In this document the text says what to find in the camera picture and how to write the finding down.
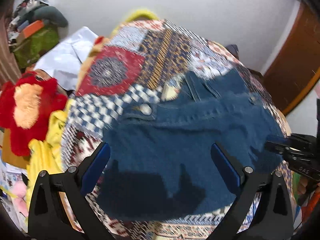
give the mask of pink plush toy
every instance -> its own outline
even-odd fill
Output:
[[[22,215],[28,217],[29,212],[27,209],[27,204],[23,199],[27,193],[26,184],[24,184],[24,182],[21,180],[17,181],[11,189],[11,193],[17,196],[16,198],[12,199],[13,205],[18,209],[19,212],[22,213]]]

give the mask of cable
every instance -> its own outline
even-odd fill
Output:
[[[309,195],[309,199],[308,199],[307,205],[308,205],[308,203],[310,201],[310,198],[311,198],[311,194]],[[293,231],[295,232],[299,228],[299,226],[301,226],[301,224],[302,224],[302,218],[301,218],[300,224]]]

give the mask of striped curtain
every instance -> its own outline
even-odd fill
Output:
[[[13,3],[9,5],[9,9],[0,17],[0,86],[7,81],[15,83],[21,76],[17,62],[13,53],[10,53],[8,47],[8,38],[6,27],[10,19],[8,15],[12,14]]]

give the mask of orange object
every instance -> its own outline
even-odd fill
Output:
[[[35,21],[31,23],[30,25],[28,25],[22,30],[24,38],[26,39],[30,37],[32,34],[39,31],[43,27],[44,27],[43,21]]]
[[[99,43],[101,43],[103,41],[104,37],[103,36],[99,36],[98,38],[96,38],[96,40],[94,41],[94,45],[97,45]]]
[[[302,210],[302,222],[305,223],[311,213],[313,212],[313,209],[315,208],[316,204],[318,203],[320,199],[320,193],[314,193],[310,200],[308,201],[308,205],[305,208],[301,208]]]

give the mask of metal screw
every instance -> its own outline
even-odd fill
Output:
[[[280,171],[275,171],[275,175],[278,176],[278,177],[281,177],[282,173]]]
[[[39,172],[39,176],[40,176],[40,177],[43,177],[45,174],[46,174],[46,171],[40,171],[40,172]]]
[[[71,167],[68,168],[68,171],[69,171],[70,173],[73,173],[73,172],[75,172],[76,170],[77,170],[77,167],[76,167],[76,166],[71,166]]]
[[[252,173],[253,172],[253,168],[247,166],[244,168],[244,171],[247,172],[247,173]]]

